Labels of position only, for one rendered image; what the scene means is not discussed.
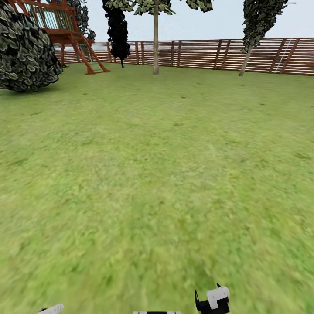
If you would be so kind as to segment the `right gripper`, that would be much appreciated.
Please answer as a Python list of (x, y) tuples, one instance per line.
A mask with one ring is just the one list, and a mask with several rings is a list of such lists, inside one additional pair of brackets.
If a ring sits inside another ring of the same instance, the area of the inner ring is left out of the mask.
[(195, 290), (195, 303), (198, 311), (202, 314), (227, 314), (229, 313), (228, 301), (226, 298), (217, 300), (218, 308), (211, 309), (209, 301), (199, 301), (197, 298), (197, 291)]

